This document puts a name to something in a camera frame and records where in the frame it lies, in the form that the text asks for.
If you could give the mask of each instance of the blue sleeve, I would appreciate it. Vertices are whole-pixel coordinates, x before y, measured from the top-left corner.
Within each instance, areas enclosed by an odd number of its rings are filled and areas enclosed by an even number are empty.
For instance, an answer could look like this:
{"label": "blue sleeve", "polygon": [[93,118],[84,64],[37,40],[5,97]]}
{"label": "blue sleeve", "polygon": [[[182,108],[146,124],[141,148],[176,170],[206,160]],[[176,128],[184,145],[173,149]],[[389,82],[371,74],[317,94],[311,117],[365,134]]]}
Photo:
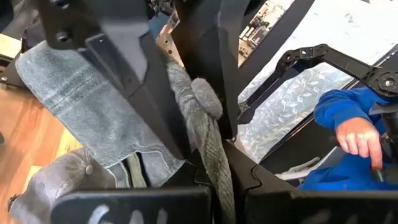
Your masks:
{"label": "blue sleeve", "polygon": [[330,129],[336,129],[351,118],[365,118],[375,124],[380,115],[368,116],[375,102],[387,103],[367,87],[352,90],[332,90],[319,99],[314,110],[315,121]]}

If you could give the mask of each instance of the hand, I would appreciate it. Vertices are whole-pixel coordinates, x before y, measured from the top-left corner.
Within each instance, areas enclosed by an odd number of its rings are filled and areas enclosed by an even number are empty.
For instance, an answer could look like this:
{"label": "hand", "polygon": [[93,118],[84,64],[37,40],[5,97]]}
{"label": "hand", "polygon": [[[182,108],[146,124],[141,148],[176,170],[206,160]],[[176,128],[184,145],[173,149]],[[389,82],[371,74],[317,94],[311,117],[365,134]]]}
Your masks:
{"label": "hand", "polygon": [[363,158],[370,156],[372,169],[382,169],[380,134],[368,120],[351,118],[337,127],[336,135],[344,151]]}

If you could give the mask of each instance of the wooden floor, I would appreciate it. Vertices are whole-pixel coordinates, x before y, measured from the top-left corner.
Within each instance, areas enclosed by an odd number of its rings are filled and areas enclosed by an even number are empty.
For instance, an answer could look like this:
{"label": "wooden floor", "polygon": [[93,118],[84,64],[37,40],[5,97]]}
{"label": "wooden floor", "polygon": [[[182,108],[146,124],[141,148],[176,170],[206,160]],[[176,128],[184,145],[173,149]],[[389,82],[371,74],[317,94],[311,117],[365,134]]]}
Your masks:
{"label": "wooden floor", "polygon": [[8,198],[21,194],[30,177],[56,157],[80,147],[30,93],[0,90],[0,223],[13,223]]}

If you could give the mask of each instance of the blue jacket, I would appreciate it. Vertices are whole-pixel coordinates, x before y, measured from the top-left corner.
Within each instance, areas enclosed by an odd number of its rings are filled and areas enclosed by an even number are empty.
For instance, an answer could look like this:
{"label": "blue jacket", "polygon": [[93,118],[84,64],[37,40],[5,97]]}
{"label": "blue jacket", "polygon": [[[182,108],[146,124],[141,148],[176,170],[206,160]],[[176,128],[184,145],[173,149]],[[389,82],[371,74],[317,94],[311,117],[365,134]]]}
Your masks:
{"label": "blue jacket", "polygon": [[[369,116],[375,102],[387,103],[369,88],[332,90],[321,96],[315,107],[315,121],[330,129],[355,117],[368,119],[383,134],[380,115]],[[347,154],[334,167],[311,172],[299,187],[302,190],[397,190],[398,185],[376,182],[370,173],[370,158]]]}

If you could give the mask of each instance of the gray rope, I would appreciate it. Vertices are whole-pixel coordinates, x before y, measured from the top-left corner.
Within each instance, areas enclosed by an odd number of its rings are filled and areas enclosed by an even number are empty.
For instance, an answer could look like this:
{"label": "gray rope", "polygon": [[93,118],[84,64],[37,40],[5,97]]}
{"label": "gray rope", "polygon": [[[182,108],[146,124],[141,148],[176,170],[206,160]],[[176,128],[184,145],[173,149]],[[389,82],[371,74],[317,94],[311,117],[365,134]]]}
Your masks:
{"label": "gray rope", "polygon": [[185,69],[165,55],[170,86],[185,118],[190,140],[198,148],[206,173],[216,190],[224,223],[234,224],[231,171],[216,122],[223,111],[221,103],[206,80],[197,78],[191,81]]}

